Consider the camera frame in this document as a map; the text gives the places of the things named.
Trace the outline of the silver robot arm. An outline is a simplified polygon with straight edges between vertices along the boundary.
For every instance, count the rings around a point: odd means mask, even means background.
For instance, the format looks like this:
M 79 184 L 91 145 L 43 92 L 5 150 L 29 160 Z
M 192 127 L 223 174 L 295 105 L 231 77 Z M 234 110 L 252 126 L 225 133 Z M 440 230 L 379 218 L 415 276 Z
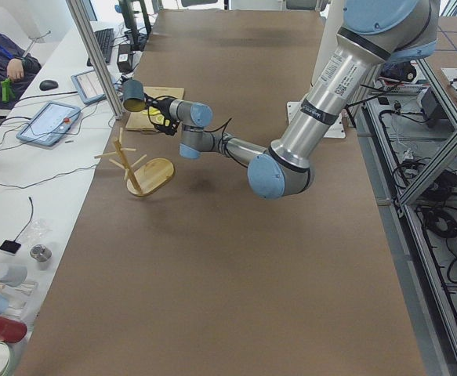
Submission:
M 267 148 L 225 132 L 208 132 L 212 110 L 182 99 L 145 104 L 182 125 L 180 155 L 196 159 L 216 151 L 247 166 L 252 191 L 265 199 L 302 193 L 314 181 L 310 155 L 346 108 L 374 66 L 430 56 L 437 45 L 437 1 L 347 1 L 337 46 L 316 83 L 303 97 L 281 138 Z

